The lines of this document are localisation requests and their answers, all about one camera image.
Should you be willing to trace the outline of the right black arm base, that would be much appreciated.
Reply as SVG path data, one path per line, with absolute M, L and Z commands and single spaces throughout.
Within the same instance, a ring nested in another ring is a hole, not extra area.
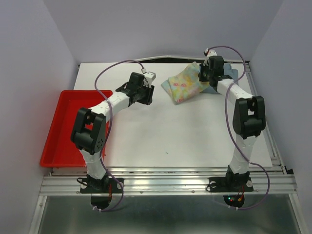
M 253 192 L 253 183 L 250 172 L 234 174 L 230 168 L 225 176 L 208 178 L 206 191 L 211 193 L 224 193 L 223 199 L 230 207 L 242 208 L 245 202 L 245 193 Z

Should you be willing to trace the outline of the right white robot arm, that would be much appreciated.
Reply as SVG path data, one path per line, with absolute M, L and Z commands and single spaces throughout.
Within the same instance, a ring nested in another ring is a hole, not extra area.
M 226 124 L 235 149 L 224 184 L 227 189 L 236 190 L 242 180 L 248 180 L 254 144 L 266 127 L 264 98 L 244 91 L 225 75 L 222 56 L 207 55 L 198 77 L 225 97 Z

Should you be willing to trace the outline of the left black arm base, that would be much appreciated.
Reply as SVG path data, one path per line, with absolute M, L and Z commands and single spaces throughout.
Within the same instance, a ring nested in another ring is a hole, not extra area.
M 112 203 L 113 195 L 122 195 L 121 186 L 113 179 L 105 175 L 103 179 L 94 179 L 87 175 L 86 177 L 78 177 L 77 183 L 80 184 L 80 193 L 91 195 L 90 203 L 93 210 L 99 212 L 112 211 L 121 200 L 115 205 Z

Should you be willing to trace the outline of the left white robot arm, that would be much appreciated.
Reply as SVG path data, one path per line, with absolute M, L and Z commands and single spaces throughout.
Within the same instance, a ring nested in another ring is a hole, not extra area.
M 87 167 L 87 175 L 92 178 L 92 187 L 97 192 L 108 188 L 106 171 L 101 164 L 101 151 L 107 138 L 107 123 L 123 109 L 138 102 L 144 105 L 152 103 L 156 74 L 131 73 L 129 81 L 117 88 L 113 94 L 91 108 L 80 108 L 74 122 L 71 141 L 79 149 Z

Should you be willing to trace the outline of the floral pastel skirt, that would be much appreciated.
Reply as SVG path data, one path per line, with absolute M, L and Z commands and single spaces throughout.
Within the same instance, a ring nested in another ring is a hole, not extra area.
M 174 105 L 187 101 L 209 87 L 209 82 L 199 81 L 199 73 L 199 64 L 193 62 L 188 64 L 179 74 L 169 77 L 161 84 Z

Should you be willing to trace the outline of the blue denim skirt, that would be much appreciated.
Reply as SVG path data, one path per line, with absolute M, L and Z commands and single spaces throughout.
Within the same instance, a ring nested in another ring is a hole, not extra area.
M 229 75 L 234 81 L 238 80 L 238 70 L 233 69 L 231 64 L 225 63 L 224 64 L 224 75 Z M 205 90 L 203 90 L 201 93 L 206 93 L 206 94 L 217 94 L 217 91 L 209 86 Z

